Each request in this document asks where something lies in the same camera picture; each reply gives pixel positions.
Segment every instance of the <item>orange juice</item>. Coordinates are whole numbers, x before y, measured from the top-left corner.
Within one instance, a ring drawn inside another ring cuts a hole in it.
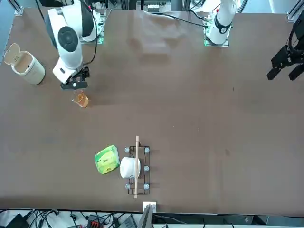
[[[89,104],[89,98],[85,94],[78,94],[78,100],[79,102],[77,103],[80,107],[86,108],[87,105]]]

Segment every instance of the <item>open lid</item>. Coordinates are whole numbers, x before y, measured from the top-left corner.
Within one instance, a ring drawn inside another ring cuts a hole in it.
[[[12,44],[9,49],[5,52],[4,62],[8,65],[15,65],[19,59],[20,47],[18,44]]]

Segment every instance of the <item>green snack bag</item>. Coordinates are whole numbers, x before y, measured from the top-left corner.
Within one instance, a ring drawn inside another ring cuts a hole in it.
[[[101,174],[106,174],[119,166],[118,151],[115,146],[109,146],[95,155],[95,164]]]

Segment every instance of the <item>white cup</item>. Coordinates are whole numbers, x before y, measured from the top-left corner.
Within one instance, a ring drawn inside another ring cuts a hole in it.
[[[141,171],[141,162],[138,159],[138,173]],[[135,177],[135,158],[124,157],[120,162],[120,175],[122,178],[134,178]]]

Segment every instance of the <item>metal rack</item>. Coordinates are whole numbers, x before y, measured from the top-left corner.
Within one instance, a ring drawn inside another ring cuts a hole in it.
[[[135,148],[136,146],[130,146],[127,147],[129,148],[129,157],[133,157],[135,158]],[[138,195],[146,195],[146,194],[150,194],[150,147],[149,146],[142,146],[139,143],[139,149],[144,153],[144,167],[141,167],[142,173],[143,173],[143,180],[144,183],[140,184],[138,186]],[[127,185],[130,185],[130,188],[127,189],[128,190],[128,194],[129,195],[134,195],[134,178],[129,178],[128,179],[128,183]]]

